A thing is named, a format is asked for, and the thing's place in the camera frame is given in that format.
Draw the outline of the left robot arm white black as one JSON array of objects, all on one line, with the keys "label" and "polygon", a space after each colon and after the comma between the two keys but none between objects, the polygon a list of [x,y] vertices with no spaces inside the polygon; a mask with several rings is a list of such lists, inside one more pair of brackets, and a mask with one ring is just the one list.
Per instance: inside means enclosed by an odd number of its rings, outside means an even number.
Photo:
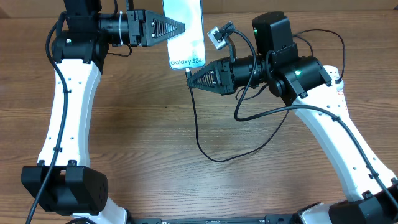
[{"label": "left robot arm white black", "polygon": [[99,1],[65,0],[65,10],[45,43],[55,70],[49,129],[34,166],[22,169],[37,207],[70,216],[73,223],[132,223],[130,212],[109,197],[107,177],[92,169],[88,150],[91,112],[110,47],[150,47],[182,34],[185,24],[153,11],[102,13]]}]

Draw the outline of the blue screen Galaxy smartphone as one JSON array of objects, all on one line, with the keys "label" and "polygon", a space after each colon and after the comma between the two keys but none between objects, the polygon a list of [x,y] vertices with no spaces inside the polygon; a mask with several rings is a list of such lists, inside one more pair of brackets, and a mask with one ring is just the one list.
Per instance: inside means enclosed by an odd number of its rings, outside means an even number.
[{"label": "blue screen Galaxy smartphone", "polygon": [[185,31],[167,40],[169,65],[174,70],[206,64],[201,0],[164,0],[164,15],[185,24]]}]

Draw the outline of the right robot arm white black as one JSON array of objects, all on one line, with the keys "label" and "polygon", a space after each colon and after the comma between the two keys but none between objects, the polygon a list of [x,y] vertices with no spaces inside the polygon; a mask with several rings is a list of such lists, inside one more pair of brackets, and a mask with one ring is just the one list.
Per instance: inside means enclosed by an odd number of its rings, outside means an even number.
[{"label": "right robot arm white black", "polygon": [[343,95],[343,73],[314,56],[302,57],[281,11],[254,18],[252,54],[216,60],[187,72],[190,89],[229,95],[263,83],[312,132],[331,162],[345,199],[314,203],[266,223],[396,223],[397,177],[380,161],[352,122]]}]

